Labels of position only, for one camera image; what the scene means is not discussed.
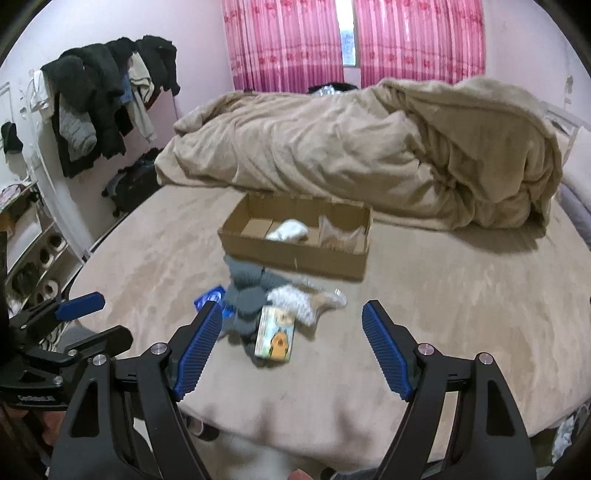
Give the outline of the blue packet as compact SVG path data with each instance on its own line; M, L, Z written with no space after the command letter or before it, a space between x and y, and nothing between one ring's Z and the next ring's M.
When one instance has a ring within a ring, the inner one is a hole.
M229 318L235 315L235 309L225 302L225 294L226 290L221 285L213 287L193 301L194 308L199 312L207 302L214 302L221 307L222 318Z

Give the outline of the grey knitted glove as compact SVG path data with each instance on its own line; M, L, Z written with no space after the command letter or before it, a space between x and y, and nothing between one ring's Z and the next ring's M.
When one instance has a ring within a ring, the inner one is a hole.
M290 284L287 278L252 262L224 256L228 266L230 284L224 301L236 309L256 310L266 305L267 294Z
M255 363L259 361L254 352L263 306L266 306L265 300L246 303L243 309L228 302L222 303L222 325L218 338L228 338L231 344L242 344L245 354Z

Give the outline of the capybara tissue pack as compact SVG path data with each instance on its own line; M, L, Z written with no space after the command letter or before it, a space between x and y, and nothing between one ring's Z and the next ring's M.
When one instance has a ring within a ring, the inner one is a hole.
M279 363L290 361L294 341L296 318L290 311L274 306L264 306L260 312L259 330L256 335L256 358Z

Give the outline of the bag of white beads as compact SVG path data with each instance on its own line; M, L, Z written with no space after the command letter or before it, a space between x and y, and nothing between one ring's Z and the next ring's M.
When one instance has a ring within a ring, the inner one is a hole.
M290 312L305 326L317 323L317 314L311 305L311 295L291 284L276 287L266 294L266 300L276 308Z

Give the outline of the white sock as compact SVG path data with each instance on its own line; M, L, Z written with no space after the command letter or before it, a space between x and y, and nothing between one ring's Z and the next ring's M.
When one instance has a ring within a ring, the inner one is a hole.
M266 240L298 242L308 237L308 227L296 219L283 221L279 227L266 234Z

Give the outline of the clear bag brown snacks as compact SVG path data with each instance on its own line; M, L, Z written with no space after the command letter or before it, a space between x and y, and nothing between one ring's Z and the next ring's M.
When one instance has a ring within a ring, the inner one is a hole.
M352 254L366 250L366 228L363 226L344 230L332 224L327 216L321 216L318 218L318 227L320 228L318 241L322 248Z

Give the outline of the shoe rack shelf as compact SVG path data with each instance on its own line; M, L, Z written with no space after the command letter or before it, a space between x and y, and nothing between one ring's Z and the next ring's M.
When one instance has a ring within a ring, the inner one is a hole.
M5 293L10 316L67 294L83 259L34 182L1 191L1 230L7 234Z

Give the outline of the person's left shoe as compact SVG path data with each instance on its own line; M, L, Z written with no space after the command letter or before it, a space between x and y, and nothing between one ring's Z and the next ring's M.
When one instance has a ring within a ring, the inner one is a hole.
M190 415L184 416L184 422L187 431L199 440L204 442L212 442L219 437L221 431L214 426L211 426L200 419L194 418Z

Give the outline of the black backpack on floor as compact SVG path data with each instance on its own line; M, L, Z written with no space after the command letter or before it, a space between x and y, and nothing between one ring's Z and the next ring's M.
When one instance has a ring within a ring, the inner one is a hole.
M161 188L155 170L155 159L160 152L158 148L150 149L132 165L119 169L107 182L101 196L113 202L114 218L132 212Z

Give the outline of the pile of hanging clothes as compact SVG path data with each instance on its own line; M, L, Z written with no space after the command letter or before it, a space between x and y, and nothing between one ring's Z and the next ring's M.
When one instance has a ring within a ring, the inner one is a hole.
M157 138L148 109L161 92L180 92L176 56L162 37L120 37L69 49L33 73L31 109L51 123L64 177L125 154L133 130Z

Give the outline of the brown cardboard box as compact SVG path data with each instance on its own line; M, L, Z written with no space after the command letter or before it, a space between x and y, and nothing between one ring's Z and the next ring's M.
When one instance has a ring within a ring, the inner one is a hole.
M322 244L321 220L346 234L361 232L352 249ZM298 241L274 241L267 235L287 220L308 228ZM328 278L361 281L370 249L372 209L359 202L311 196L246 193L218 229L226 254L266 267Z

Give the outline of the grey pillow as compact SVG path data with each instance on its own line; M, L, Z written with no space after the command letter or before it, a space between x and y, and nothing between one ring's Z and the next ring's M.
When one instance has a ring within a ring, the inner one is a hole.
M590 211L565 184L559 187L559 204L581 236L590 235Z

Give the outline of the white floral pillow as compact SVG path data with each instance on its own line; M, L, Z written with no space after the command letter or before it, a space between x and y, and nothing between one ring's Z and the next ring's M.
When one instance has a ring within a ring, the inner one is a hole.
M563 167L562 182L587 207L591 203L591 148L590 131L581 126L572 142Z

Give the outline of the beige rumpled duvet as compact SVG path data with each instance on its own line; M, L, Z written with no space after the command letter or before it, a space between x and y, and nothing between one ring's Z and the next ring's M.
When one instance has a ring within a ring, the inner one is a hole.
M164 185L352 200L433 230L547 224L563 175L538 100L484 76L386 78L327 96L231 92L175 123L155 169Z

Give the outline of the grey bed headboard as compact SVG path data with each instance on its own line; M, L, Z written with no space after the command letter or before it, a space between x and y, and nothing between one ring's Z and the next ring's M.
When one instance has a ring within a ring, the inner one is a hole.
M576 133L585 122L574 114L551 103L541 101L540 104L544 112L544 117L554 126L557 132L557 138L561 147L571 144Z

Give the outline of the dark clothes behind duvet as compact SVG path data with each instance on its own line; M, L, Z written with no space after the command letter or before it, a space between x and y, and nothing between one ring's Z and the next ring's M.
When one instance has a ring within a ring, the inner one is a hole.
M349 91L358 90L356 85L346 82L331 82L308 88L308 95L325 96L325 95L339 95Z

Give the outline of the left pink curtain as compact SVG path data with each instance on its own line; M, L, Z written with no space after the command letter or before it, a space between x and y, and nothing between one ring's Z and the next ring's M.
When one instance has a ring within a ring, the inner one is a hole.
M305 93L345 80L334 1L226 0L221 10L236 90Z

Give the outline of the pink curtain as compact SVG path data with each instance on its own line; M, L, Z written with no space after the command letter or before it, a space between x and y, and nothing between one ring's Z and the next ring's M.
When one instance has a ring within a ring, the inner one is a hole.
M385 78L449 84L486 71L480 1L356 1L356 56L361 85Z
M345 80L334 1L226 0L221 10L236 90L305 93Z

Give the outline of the right pink curtain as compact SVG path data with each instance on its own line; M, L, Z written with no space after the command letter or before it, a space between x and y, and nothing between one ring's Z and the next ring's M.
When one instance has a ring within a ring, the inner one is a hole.
M356 1L356 56L361 85L385 78L449 84L486 71L480 1Z

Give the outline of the black hat on wall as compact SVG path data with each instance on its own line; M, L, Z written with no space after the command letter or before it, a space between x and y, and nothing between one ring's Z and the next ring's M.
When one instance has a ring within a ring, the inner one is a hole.
M17 134L17 126L13 122L5 122L1 126L1 137L5 154L16 155L23 150L23 143Z

